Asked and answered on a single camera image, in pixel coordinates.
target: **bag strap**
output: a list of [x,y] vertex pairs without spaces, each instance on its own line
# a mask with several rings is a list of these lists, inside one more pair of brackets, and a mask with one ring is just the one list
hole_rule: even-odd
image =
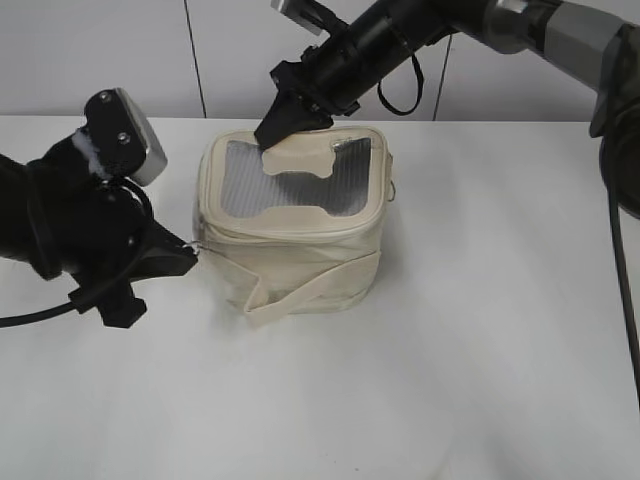
[[351,260],[350,262],[338,265],[318,275],[281,300],[270,303],[268,291],[260,275],[238,265],[217,252],[208,250],[207,255],[209,255],[210,259],[218,267],[227,270],[231,269],[235,274],[249,274],[255,278],[255,286],[243,307],[244,314],[249,318],[254,327],[261,327],[286,317],[302,308],[307,302],[321,296],[335,284],[336,280],[350,275],[351,272],[361,271],[363,272],[362,275],[365,275],[368,271],[375,271],[380,262],[380,252]]

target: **bag lid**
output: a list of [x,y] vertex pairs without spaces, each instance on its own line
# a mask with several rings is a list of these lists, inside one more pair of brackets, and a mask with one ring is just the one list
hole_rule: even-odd
[[253,132],[233,132],[205,153],[200,214],[227,235],[344,234],[381,218],[389,177],[386,140],[374,129],[299,133],[265,152]]

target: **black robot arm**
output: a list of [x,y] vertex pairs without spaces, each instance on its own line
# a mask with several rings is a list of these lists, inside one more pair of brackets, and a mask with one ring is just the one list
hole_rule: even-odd
[[21,165],[0,156],[0,256],[30,263],[45,280],[68,272],[80,285],[64,308],[0,319],[0,327],[95,307],[106,326],[129,328],[146,312],[133,282],[184,275],[196,263],[154,220],[137,185],[167,162],[135,104],[107,90],[85,115],[87,125],[41,159]]

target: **beige bag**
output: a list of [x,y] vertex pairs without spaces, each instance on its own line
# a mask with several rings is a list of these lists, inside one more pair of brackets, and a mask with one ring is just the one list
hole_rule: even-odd
[[253,133],[204,155],[195,232],[227,299],[256,326],[347,309],[380,260],[392,158],[380,132],[302,133],[261,153]]

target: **white wall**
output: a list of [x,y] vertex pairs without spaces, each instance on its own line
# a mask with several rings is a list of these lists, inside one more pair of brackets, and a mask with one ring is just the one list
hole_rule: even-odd
[[[639,0],[577,3],[640,23]],[[439,120],[589,121],[596,94],[531,52],[499,55],[456,35]]]
[[[374,0],[325,0],[351,21]],[[640,0],[582,0],[640,23]],[[152,116],[202,116],[184,0],[2,0],[0,114],[75,114],[124,86]],[[323,41],[270,0],[187,0],[210,117],[258,118],[275,97],[269,71]],[[431,119],[445,42],[420,52],[428,87],[411,119]],[[589,120],[595,94],[531,53],[502,56],[456,35],[440,120]],[[415,99],[409,62],[385,82],[399,107]],[[355,118],[395,119],[375,93]]]
[[74,114],[124,86],[149,115],[202,116],[182,0],[0,0],[0,114]]

